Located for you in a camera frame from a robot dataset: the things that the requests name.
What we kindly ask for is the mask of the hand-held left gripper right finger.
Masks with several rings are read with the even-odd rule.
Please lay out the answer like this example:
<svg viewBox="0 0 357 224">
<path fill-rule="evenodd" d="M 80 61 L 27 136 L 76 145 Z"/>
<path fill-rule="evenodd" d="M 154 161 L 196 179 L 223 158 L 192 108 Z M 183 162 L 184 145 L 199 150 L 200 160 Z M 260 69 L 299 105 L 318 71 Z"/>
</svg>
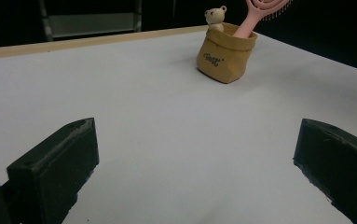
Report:
<svg viewBox="0 0 357 224">
<path fill-rule="evenodd" d="M 303 119 L 294 165 L 353 224 L 357 224 L 357 137 L 336 126 Z"/>
</svg>

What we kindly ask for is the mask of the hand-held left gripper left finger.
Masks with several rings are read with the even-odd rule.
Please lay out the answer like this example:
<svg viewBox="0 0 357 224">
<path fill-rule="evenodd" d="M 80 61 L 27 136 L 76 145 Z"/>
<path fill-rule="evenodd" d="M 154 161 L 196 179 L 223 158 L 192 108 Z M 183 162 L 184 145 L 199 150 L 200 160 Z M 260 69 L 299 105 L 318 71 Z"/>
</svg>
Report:
<svg viewBox="0 0 357 224">
<path fill-rule="evenodd" d="M 7 167 L 15 224 L 62 224 L 99 164 L 95 120 L 61 127 Z"/>
</svg>

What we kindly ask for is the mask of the brown bear pen holder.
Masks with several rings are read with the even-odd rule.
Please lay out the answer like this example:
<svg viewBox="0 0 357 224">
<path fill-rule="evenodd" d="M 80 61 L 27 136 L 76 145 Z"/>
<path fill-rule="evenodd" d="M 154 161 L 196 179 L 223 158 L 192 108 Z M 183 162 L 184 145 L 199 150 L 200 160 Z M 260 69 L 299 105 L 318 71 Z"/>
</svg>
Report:
<svg viewBox="0 0 357 224">
<path fill-rule="evenodd" d="M 257 34 L 235 37 L 238 26 L 224 22 L 226 12 L 226 6 L 205 11 L 208 30 L 197 56 L 197 67 L 206 76 L 228 84 L 245 73 Z"/>
</svg>

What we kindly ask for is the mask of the pink hairbrush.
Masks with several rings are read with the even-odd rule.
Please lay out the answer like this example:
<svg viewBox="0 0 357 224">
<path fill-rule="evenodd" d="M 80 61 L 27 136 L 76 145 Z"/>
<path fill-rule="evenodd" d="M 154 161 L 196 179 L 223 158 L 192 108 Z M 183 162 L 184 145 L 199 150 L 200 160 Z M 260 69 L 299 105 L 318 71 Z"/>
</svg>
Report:
<svg viewBox="0 0 357 224">
<path fill-rule="evenodd" d="M 233 34 L 238 38 L 248 38 L 260 21 L 269 21 L 281 15 L 293 0 L 245 0 L 248 13 Z"/>
</svg>

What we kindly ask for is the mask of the white table mat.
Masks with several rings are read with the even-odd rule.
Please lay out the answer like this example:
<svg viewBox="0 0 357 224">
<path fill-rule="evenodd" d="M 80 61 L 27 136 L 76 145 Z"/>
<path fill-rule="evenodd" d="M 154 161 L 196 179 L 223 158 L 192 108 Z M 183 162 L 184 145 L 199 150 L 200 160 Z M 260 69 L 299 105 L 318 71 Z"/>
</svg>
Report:
<svg viewBox="0 0 357 224">
<path fill-rule="evenodd" d="M 64 224 L 350 224 L 295 167 L 302 119 L 357 136 L 357 69 L 259 36 L 244 76 L 196 66 L 203 27 L 0 48 L 0 182 L 94 118 L 100 163 Z"/>
</svg>

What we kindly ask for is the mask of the white metal shelf stand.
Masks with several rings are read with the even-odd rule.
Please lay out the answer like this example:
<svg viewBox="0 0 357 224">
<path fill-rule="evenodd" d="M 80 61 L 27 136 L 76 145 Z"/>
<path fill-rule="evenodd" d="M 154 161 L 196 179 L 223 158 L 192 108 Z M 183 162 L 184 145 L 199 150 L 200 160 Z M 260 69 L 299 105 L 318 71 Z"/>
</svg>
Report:
<svg viewBox="0 0 357 224">
<path fill-rule="evenodd" d="M 143 0 L 37 0 L 47 41 L 140 32 Z"/>
</svg>

